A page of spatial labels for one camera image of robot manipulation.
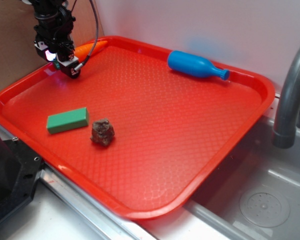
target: tray rim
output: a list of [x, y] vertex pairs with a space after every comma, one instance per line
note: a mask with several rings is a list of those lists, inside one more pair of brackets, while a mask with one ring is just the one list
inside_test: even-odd
[[[101, 37], [99, 41], [108, 41], [107, 46], [116, 46], [116, 47], [122, 47], [122, 44], [126, 44], [124, 47], [127, 48], [130, 51], [140, 51], [139, 47], [136, 46], [142, 46], [142, 52], [141, 54], [155, 57], [157, 59], [160, 59], [162, 61], [166, 61], [168, 59], [168, 55], [172, 50], [154, 46], [148, 43], [132, 40], [129, 38], [121, 37], [121, 36], [105, 36]], [[225, 155], [225, 152], [229, 152], [233, 146], [234, 142], [235, 145], [240, 141], [241, 138], [250, 130], [250, 128], [258, 121], [258, 119], [263, 115], [265, 110], [272, 104], [274, 98], [275, 98], [275, 88], [271, 81], [254, 72], [247, 71], [244, 69], [240, 69], [237, 67], [229, 66], [226, 64], [222, 64], [219, 62], [211, 61], [216, 67], [222, 68], [222, 69], [229, 69], [231, 74], [237, 74], [238, 81], [234, 81], [236, 83], [242, 84], [242, 81], [240, 79], [243, 79], [244, 77], [253, 78], [256, 80], [258, 86], [257, 88], [263, 88], [265, 90], [260, 94], [256, 89], [256, 92], [260, 94], [261, 96], [261, 104], [259, 107], [250, 115], [250, 117], [239, 127], [238, 131], [235, 132], [234, 135], [232, 135], [229, 140], [224, 144], [224, 146], [213, 156], [213, 158], [207, 163], [205, 168], [212, 167], [215, 169], [220, 162], [223, 160], [223, 156]], [[8, 86], [7, 88], [0, 91], [0, 113], [2, 109], [4, 108], [5, 104], [12, 99], [13, 97], [17, 96], [19, 93], [24, 91], [25, 89], [28, 89], [29, 87], [35, 85], [36, 83], [42, 81], [48, 76], [53, 75], [57, 70], [53, 67], [52, 63], [48, 63], [44, 65], [43, 67], [35, 70], [34, 72], [30, 73], [29, 75], [21, 78], [17, 82], [13, 83], [12, 85]], [[250, 85], [244, 84], [245, 86], [251, 87], [256, 84], [256, 82], [249, 83]], [[23, 132], [21, 129], [18, 129], [14, 124], [7, 119], [5, 119], [4, 116], [0, 114], [0, 124], [6, 128], [9, 132], [11, 132], [14, 136], [18, 136], [20, 139], [22, 139], [24, 142], [26, 142], [31, 148], [37, 151], [37, 149], [40, 149], [40, 154], [42, 155], [43, 159], [47, 159], [54, 154], [44, 147], [42, 147], [38, 142], [36, 142], [34, 139], [29, 137], [26, 132]], [[176, 209], [177, 207], [183, 205], [193, 193], [200, 184], [209, 176], [211, 171], [207, 174], [207, 171], [204, 171], [201, 169], [201, 171], [194, 177], [193, 181], [191, 181], [184, 189], [183, 191], [171, 202], [168, 204], [158, 207], [156, 209], [151, 210], [134, 210], [127, 206], [119, 205], [118, 200], [115, 199], [112, 195], [105, 192], [103, 189], [96, 187], [93, 185], [90, 181], [85, 179], [80, 173], [71, 171], [71, 172], [64, 172], [62, 171], [61, 174], [63, 174], [68, 179], [71, 179], [75, 184], [82, 186], [84, 184], [83, 190], [86, 191], [89, 195], [92, 195], [93, 198], [96, 198], [94, 193], [98, 193], [99, 196], [105, 196], [107, 198], [107, 201], [101, 201], [104, 205], [106, 205], [108, 208], [113, 210], [115, 213], [129, 218], [133, 220], [141, 220], [141, 219], [151, 219], [156, 218], [161, 215], [164, 215], [168, 212], [171, 212], [172, 210]]]

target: faucet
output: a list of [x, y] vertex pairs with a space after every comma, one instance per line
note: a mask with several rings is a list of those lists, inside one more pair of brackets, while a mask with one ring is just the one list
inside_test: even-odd
[[286, 76], [272, 130], [272, 144], [281, 149], [294, 145], [300, 128], [300, 48]]

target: rock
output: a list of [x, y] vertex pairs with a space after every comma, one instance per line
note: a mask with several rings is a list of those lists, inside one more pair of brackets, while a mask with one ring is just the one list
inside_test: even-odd
[[92, 136], [90, 139], [94, 143], [106, 147], [111, 143], [114, 136], [114, 127], [111, 125], [107, 118], [95, 121], [92, 124]]

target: blue bottle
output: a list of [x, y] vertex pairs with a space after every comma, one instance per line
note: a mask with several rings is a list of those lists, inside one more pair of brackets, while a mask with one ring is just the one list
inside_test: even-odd
[[215, 67], [208, 59], [182, 51], [172, 51], [170, 53], [168, 66], [172, 70], [198, 78], [217, 76], [222, 80], [227, 80], [230, 75], [229, 70]]

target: stainless steel sink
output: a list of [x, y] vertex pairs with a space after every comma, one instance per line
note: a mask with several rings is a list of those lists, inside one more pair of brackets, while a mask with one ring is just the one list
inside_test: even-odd
[[300, 130], [279, 149], [272, 126], [262, 117], [185, 206], [230, 239], [300, 240]]

